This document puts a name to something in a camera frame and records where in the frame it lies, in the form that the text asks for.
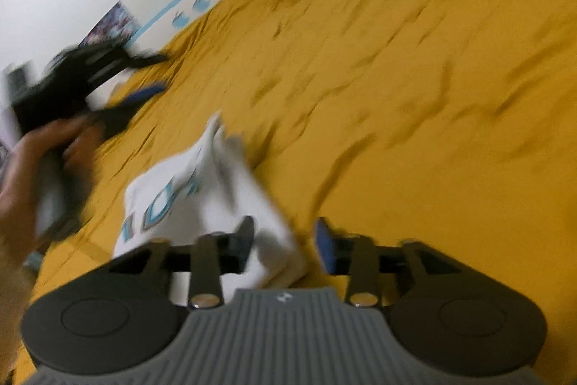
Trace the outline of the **person's left hand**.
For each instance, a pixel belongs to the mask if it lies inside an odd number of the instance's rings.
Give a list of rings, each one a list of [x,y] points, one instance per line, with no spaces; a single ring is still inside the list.
[[[15,265],[22,265],[37,247],[35,220],[42,157],[62,145],[66,170],[90,188],[102,134],[100,124],[80,116],[31,131],[13,148],[1,188],[1,243]]]

